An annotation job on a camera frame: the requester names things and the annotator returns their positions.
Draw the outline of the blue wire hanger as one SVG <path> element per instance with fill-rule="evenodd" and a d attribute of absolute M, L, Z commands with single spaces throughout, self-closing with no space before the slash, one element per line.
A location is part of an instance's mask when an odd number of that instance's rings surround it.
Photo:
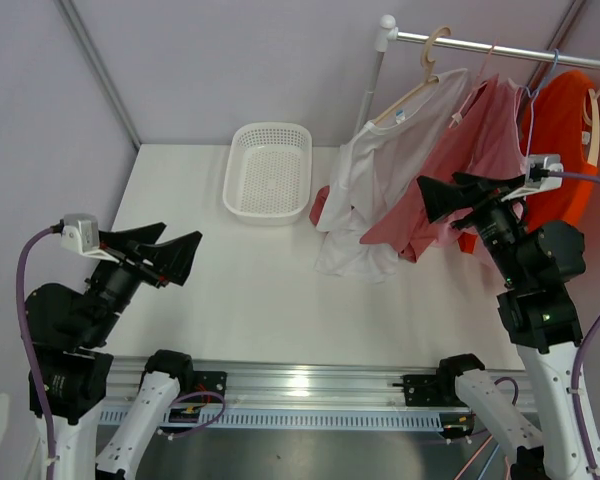
<path fill-rule="evenodd" d="M 529 127 L 528 127 L 528 131 L 527 131 L 527 136 L 526 136 L 527 143 L 526 143 L 526 148 L 524 150 L 524 155 L 526 158 L 528 158 L 531 155 L 531 144 L 532 144 L 532 138 L 533 138 L 534 123 L 535 123 L 535 103 L 540 95 L 540 92 L 548 84 L 548 78 L 554 72 L 554 70 L 558 64 L 560 50 L 558 48 L 554 48 L 553 52 L 554 52 L 554 58 L 551 63 L 551 66 L 549 67 L 549 70 L 542 75 L 542 77 L 540 79 L 540 83 L 538 84 L 536 89 L 530 94 L 530 106 L 529 106 L 530 118 L 529 118 Z"/>

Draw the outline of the light pink tank top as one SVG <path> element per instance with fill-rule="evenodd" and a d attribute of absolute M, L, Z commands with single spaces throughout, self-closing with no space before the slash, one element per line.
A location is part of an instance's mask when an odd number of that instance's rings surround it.
<path fill-rule="evenodd" d="M 491 78 L 473 93 L 434 152 L 433 177 L 449 182 L 455 172 L 508 179 L 524 172 L 516 117 L 523 89 L 511 80 Z"/>

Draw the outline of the beige plastic hanger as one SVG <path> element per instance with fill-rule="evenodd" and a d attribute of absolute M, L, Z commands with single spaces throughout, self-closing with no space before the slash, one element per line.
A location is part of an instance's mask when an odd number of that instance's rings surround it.
<path fill-rule="evenodd" d="M 376 126 L 381 126 L 387 117 L 390 117 L 392 113 L 395 113 L 399 107 L 401 107 L 407 100 L 411 97 L 414 97 L 416 94 L 420 93 L 423 90 L 426 90 L 430 85 L 437 83 L 439 78 L 437 75 L 433 73 L 434 66 L 436 61 L 432 60 L 429 57 L 430 51 L 433 47 L 434 42 L 440 37 L 448 37 L 452 33 L 452 30 L 449 26 L 441 26 L 438 29 L 434 30 L 425 41 L 420 55 L 420 65 L 423 68 L 423 78 L 422 81 L 409 92 L 404 94 L 401 98 L 396 100 L 392 105 L 390 105 L 385 111 L 383 111 L 380 115 L 378 115 L 372 123 Z"/>

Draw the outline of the orange t shirt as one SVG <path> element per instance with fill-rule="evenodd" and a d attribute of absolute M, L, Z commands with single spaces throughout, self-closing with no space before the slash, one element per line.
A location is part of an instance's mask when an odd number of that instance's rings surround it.
<path fill-rule="evenodd" d="M 558 154 L 564 169 L 595 176 L 597 158 L 588 154 L 593 146 L 595 122 L 586 123 L 584 112 L 591 111 L 590 96 L 595 93 L 589 77 L 571 70 L 555 77 L 540 91 L 521 121 L 520 147 L 524 153 Z M 577 226 L 586 210 L 593 185 L 565 179 L 557 190 L 532 195 L 527 199 L 525 222 L 533 231 L 545 223 L 562 220 Z"/>

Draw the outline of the white t shirt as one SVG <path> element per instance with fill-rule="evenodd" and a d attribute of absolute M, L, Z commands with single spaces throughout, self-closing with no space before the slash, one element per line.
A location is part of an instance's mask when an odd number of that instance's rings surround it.
<path fill-rule="evenodd" d="M 339 149 L 315 227 L 326 237 L 315 268 L 371 283 L 396 272 L 398 253 L 362 236 L 397 203 L 470 87 L 465 68 L 433 74 L 365 123 Z"/>

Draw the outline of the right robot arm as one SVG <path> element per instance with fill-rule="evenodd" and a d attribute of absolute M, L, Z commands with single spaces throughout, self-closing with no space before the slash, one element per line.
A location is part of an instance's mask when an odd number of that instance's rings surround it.
<path fill-rule="evenodd" d="M 514 479 L 600 479 L 600 438 L 583 370 L 600 315 L 583 332 L 566 288 L 586 270 L 584 236 L 564 221 L 528 231 L 512 207 L 525 187 L 558 189 L 572 176 L 534 167 L 507 180 L 465 173 L 455 173 L 452 183 L 417 180 L 429 221 L 466 211 L 454 227 L 476 230 L 505 281 L 498 313 L 525 367 L 540 424 L 529 423 L 471 355 L 441 361 L 435 392 L 477 414 L 509 458 Z"/>

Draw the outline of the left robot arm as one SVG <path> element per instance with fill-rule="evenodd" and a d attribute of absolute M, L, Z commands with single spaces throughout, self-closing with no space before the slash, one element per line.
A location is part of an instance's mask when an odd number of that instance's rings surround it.
<path fill-rule="evenodd" d="M 102 450 L 97 430 L 114 360 L 103 352 L 107 338 L 141 284 L 182 286 L 189 278 L 199 231 L 167 242 L 159 222 L 105 232 L 92 215 L 70 214 L 35 234 L 24 246 L 16 272 L 16 305 L 29 362 L 29 404 L 36 418 L 41 474 L 46 479 L 132 479 L 151 436 L 174 401 L 195 389 L 192 358 L 171 350 L 149 357 L 138 396 Z M 24 292 L 33 246 L 57 234 L 63 248 L 98 264 L 84 292 L 47 283 Z"/>

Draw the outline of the dark pink t shirt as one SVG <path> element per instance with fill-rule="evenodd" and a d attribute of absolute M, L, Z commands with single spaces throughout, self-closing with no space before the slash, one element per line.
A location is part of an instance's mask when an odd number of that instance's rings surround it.
<path fill-rule="evenodd" d="M 483 81 L 483 84 L 489 81 L 491 78 L 496 78 L 499 82 L 497 76 L 492 76 Z M 465 100 L 469 90 L 465 95 L 463 95 L 462 101 L 454 113 L 459 109 Z M 434 152 L 440 139 L 449 128 L 449 124 L 437 140 L 433 149 L 430 151 L 423 166 L 420 168 L 418 173 L 415 174 L 414 179 L 411 180 L 407 186 L 404 194 L 389 210 L 389 212 L 362 236 L 361 242 L 363 244 L 372 245 L 386 243 L 398 253 L 399 258 L 404 258 L 407 261 L 414 262 L 434 241 L 434 238 L 437 235 L 437 230 L 436 228 L 428 225 L 426 214 L 424 212 L 424 202 L 417 185 L 417 178 L 421 175 L 433 177 L 433 173 L 437 165 L 437 162 L 434 159 Z M 319 190 L 319 193 L 317 194 L 312 205 L 309 218 L 314 226 L 318 217 L 318 213 L 321 210 L 324 201 L 326 200 L 327 193 L 328 185 Z"/>

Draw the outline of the pink wire hanger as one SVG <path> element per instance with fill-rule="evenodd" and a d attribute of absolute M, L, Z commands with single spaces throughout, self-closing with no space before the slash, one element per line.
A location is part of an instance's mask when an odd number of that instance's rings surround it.
<path fill-rule="evenodd" d="M 474 78 L 473 84 L 471 86 L 471 89 L 469 90 L 468 95 L 466 96 L 465 100 L 463 101 L 463 103 L 461 104 L 459 109 L 451 116 L 451 123 L 449 124 L 450 128 L 453 128 L 454 126 L 457 126 L 462 122 L 463 112 L 464 112 L 465 108 L 469 106 L 471 101 L 477 95 L 478 90 L 481 88 L 481 85 L 483 84 L 482 76 L 484 74 L 486 65 L 488 64 L 489 59 L 490 59 L 494 49 L 495 49 L 495 45 L 492 45 L 489 48 L 489 50 L 487 51 L 487 53 L 485 55 L 485 59 L 482 62 L 482 65 L 480 67 L 480 70 L 478 71 L 478 74 Z"/>

